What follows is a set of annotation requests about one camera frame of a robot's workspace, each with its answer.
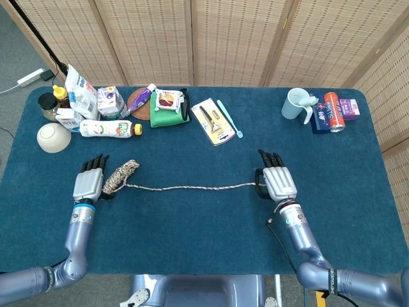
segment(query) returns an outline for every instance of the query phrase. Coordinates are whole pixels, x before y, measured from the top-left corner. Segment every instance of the cork coaster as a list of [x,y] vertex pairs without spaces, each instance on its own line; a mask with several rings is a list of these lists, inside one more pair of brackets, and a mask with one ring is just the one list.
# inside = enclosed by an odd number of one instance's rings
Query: cork coaster
[[[127,106],[128,108],[130,107],[130,105],[132,104],[132,102],[135,100],[135,98],[142,93],[142,91],[145,88],[138,88],[136,91],[134,91],[131,96],[129,96],[128,98],[128,102],[127,102]],[[146,103],[140,107],[138,110],[135,110],[131,115],[135,118],[137,118],[138,120],[149,120],[150,119],[150,98],[148,99],[148,101],[146,101]]]

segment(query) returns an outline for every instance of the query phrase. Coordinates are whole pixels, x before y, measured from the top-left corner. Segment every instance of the rope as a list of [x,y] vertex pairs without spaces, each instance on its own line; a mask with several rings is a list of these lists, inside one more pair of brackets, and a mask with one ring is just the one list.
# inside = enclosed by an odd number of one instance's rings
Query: rope
[[221,191],[221,190],[228,190],[228,189],[237,189],[239,187],[245,187],[248,185],[256,185],[255,182],[246,182],[244,184],[236,184],[236,185],[226,185],[222,187],[205,187],[205,186],[200,186],[200,185],[175,185],[172,187],[145,187],[143,185],[128,184],[127,180],[129,176],[132,175],[138,167],[139,167],[139,164],[136,163],[135,160],[129,160],[124,165],[118,167],[115,170],[115,172],[107,179],[102,191],[109,195],[119,191],[120,189],[124,187],[133,187],[136,189],[143,189],[143,190],[155,191],[155,192],[164,192],[164,191],[175,190],[175,189]]

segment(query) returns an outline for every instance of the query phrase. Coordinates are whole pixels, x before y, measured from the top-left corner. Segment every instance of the soda can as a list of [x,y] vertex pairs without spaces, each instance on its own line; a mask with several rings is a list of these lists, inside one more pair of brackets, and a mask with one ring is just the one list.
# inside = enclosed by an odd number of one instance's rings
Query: soda can
[[333,91],[326,93],[324,95],[324,102],[330,120],[330,131],[339,132],[344,130],[345,122],[337,94]]

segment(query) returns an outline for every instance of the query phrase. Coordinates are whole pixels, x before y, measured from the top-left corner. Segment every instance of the blue felt tablecloth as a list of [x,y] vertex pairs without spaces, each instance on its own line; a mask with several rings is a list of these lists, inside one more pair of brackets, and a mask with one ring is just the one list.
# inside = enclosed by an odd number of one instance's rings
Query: blue felt tablecloth
[[[126,100],[135,88],[120,88]],[[326,93],[330,89],[309,89]],[[337,134],[314,135],[302,118],[285,120],[287,88],[189,88],[190,100],[221,99],[243,139],[212,146],[195,118],[151,129],[140,138],[83,138],[73,134],[61,153],[36,142],[45,123],[30,94],[0,185],[0,271],[52,265],[67,256],[64,241],[72,191],[82,163],[109,154],[106,174],[129,159],[141,166],[131,184],[233,185],[254,180],[257,152],[279,153],[291,170],[322,252],[337,268],[392,273],[407,264],[407,248],[367,102],[356,90],[361,117]],[[227,191],[149,192],[125,188],[97,203],[89,243],[89,272],[151,274],[272,274],[291,272],[265,227],[274,204],[253,187]],[[284,244],[294,255],[281,225]]]

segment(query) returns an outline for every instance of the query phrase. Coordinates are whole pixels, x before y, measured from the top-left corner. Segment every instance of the robotic arm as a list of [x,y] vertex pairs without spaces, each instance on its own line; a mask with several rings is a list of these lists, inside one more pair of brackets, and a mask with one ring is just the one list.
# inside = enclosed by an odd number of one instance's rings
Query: robotic arm
[[[308,289],[356,297],[374,306],[409,307],[409,268],[401,276],[403,292],[383,276],[333,268],[322,255],[301,205],[295,200],[297,188],[288,168],[276,153],[270,154],[262,150],[259,153],[265,168],[256,170],[256,191],[260,197],[276,202],[274,215],[280,215],[295,251],[307,260],[297,269],[300,284]],[[261,175],[268,192],[260,187]]]
[[0,306],[73,285],[86,274],[86,248],[93,225],[93,204],[101,195],[109,156],[99,155],[82,165],[73,192],[74,208],[65,241],[68,258],[56,267],[32,267],[0,275]]

